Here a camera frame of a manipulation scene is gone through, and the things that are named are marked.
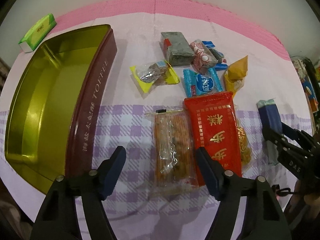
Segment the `person's right hand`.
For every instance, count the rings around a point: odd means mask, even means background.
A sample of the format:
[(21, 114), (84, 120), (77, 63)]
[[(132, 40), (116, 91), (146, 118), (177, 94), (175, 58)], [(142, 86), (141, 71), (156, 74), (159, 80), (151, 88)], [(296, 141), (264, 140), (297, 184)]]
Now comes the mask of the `person's right hand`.
[(306, 186), (300, 180), (295, 183), (295, 192), (285, 208), (289, 224), (304, 219), (316, 219), (319, 214), (319, 194), (304, 194)]

